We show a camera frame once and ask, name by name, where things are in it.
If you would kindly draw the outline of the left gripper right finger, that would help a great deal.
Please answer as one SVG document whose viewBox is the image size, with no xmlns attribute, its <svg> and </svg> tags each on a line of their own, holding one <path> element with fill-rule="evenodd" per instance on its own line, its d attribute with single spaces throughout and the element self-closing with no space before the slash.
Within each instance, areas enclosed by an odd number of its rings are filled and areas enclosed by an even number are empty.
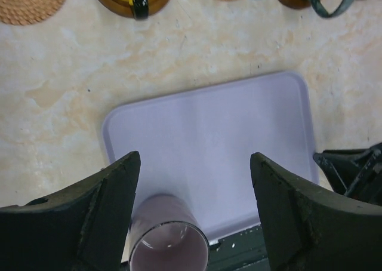
<svg viewBox="0 0 382 271">
<path fill-rule="evenodd" d="M 272 270 L 381 270 L 381 207 L 318 186 L 257 152 L 252 185 Z"/>
</svg>

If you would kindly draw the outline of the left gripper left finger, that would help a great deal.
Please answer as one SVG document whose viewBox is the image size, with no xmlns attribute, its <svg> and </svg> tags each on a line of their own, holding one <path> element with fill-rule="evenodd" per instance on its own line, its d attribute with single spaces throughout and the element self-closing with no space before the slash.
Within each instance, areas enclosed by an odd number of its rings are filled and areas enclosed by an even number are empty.
<svg viewBox="0 0 382 271">
<path fill-rule="evenodd" d="M 138 152 L 24 206 L 1 208 L 2 270 L 128 270 Z"/>
</svg>

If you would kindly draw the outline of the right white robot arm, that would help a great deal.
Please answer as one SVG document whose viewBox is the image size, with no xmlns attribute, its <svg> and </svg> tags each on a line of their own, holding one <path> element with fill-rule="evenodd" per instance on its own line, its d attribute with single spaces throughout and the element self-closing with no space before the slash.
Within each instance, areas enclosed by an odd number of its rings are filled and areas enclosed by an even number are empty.
<svg viewBox="0 0 382 271">
<path fill-rule="evenodd" d="M 381 205 L 381 144 L 368 149 L 325 150 L 313 160 L 335 193 Z"/>
</svg>

